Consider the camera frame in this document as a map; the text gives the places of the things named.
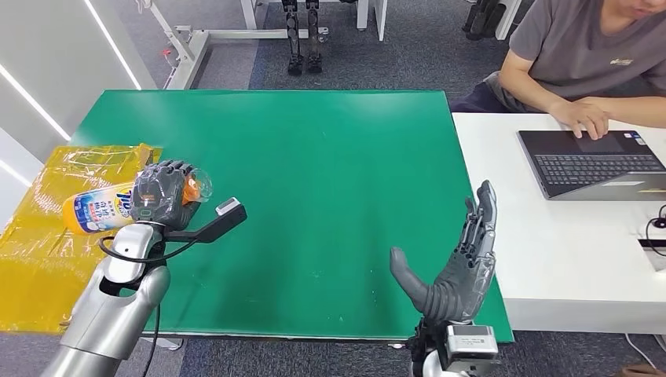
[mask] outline detergent bottle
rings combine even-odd
[[[63,221],[72,232],[88,234],[122,228],[134,220],[132,188],[134,182],[122,183],[75,194],[63,203]],[[185,177],[182,204],[204,202],[212,194],[210,178],[200,169]]]

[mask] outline robotic thumb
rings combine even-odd
[[[399,247],[391,247],[390,254],[391,274],[404,293],[412,300],[414,307],[423,313],[426,306],[428,286],[416,276],[407,265],[407,258]]]

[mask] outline black cable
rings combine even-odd
[[[654,251],[655,253],[661,255],[662,257],[666,257],[666,254],[663,254],[663,253],[659,252],[659,251],[654,247],[654,245],[652,245],[652,241],[650,240],[650,234],[649,234],[648,232],[650,231],[650,225],[652,225],[652,222],[653,222],[653,221],[656,221],[656,220],[659,220],[660,218],[662,218],[662,217],[661,217],[661,210],[662,210],[663,208],[665,208],[665,207],[666,207],[666,206],[663,206],[662,208],[659,209],[660,216],[659,216],[658,218],[652,218],[652,219],[650,219],[650,220],[647,222],[647,224],[646,224],[646,241],[647,241],[647,243],[648,243],[648,246],[650,246],[650,249],[652,249],[652,251]]]
[[[125,255],[121,255],[116,253],[113,250],[109,250],[108,247],[104,245],[105,241],[108,240],[113,240],[113,236],[106,236],[102,237],[97,241],[97,244],[100,246],[100,249],[108,255],[111,255],[113,258],[118,258],[122,261],[127,261],[127,262],[135,262],[135,263],[153,263],[153,262],[161,262],[161,261],[166,261],[169,258],[175,257],[176,255],[182,253],[183,251],[186,251],[189,249],[193,244],[196,243],[196,240],[191,240],[188,243],[186,243],[184,246],[179,247],[174,251],[173,253],[169,253],[167,255],[163,255],[161,257],[155,257],[155,258],[130,258],[126,257]]]
[[[157,346],[157,333],[159,333],[159,305],[157,305],[157,311],[155,313],[155,332],[152,333],[150,354],[148,355],[148,361],[146,361],[146,367],[141,377],[146,377],[146,375],[148,375],[148,369],[150,368],[150,363],[152,363],[152,356],[155,354],[155,346]]]

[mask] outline humanoid robot hand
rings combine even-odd
[[[132,218],[158,222],[171,230],[185,229],[199,208],[196,201],[183,204],[185,178],[193,168],[188,163],[172,159],[144,168],[134,181]]]
[[[390,269],[414,307],[427,322],[468,323],[476,316],[495,272],[496,196],[490,182],[477,190],[479,204],[468,198],[467,217],[458,246],[432,285],[425,284],[407,264],[399,247],[392,247]]]

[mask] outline robotic arm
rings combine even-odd
[[[478,376],[499,361],[492,328],[471,321],[481,308],[495,272],[496,196],[488,181],[477,190],[478,205],[468,199],[467,217],[458,246],[434,283],[425,284],[409,268],[404,252],[391,248],[393,277],[423,314],[408,340],[412,374],[434,377],[456,372]]]
[[[199,203],[183,204],[192,166],[165,161],[146,167],[134,182],[131,214],[135,224],[104,237],[100,247],[109,256],[93,272],[74,305],[68,329],[42,377],[113,376],[127,360],[152,311],[169,288],[167,259],[194,243],[211,243],[245,220],[238,200],[218,206],[218,216],[196,232],[183,232]],[[111,248],[104,245],[112,239]],[[186,242],[170,254],[166,243]],[[132,295],[121,296],[121,290]]]

